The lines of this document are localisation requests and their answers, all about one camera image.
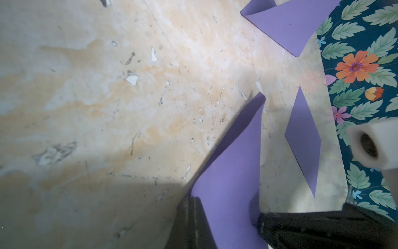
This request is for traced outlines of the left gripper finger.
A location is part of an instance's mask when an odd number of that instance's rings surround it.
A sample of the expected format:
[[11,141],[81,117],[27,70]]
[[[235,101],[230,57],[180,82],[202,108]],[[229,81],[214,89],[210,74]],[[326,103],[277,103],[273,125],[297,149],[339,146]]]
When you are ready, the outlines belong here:
[[200,198],[185,197],[177,207],[166,249],[215,249],[208,220]]

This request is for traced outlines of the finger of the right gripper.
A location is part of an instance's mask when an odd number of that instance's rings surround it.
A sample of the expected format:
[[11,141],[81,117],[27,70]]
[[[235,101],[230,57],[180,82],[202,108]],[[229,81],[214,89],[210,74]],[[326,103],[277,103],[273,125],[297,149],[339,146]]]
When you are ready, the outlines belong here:
[[260,237],[274,249],[396,249],[398,225],[371,210],[344,203],[342,210],[261,213]]

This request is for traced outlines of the purple paper square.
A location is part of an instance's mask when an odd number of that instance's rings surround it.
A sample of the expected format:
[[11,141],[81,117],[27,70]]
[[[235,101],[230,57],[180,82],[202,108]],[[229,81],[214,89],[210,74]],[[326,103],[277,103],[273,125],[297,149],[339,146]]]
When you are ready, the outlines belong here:
[[241,15],[259,30],[299,57],[307,42],[339,0],[292,0],[277,5],[275,1],[252,0]]
[[297,92],[285,137],[312,194],[315,195],[320,163],[321,138],[301,88]]
[[266,249],[256,229],[260,193],[261,121],[265,96],[241,110],[191,189],[200,198],[219,249]]

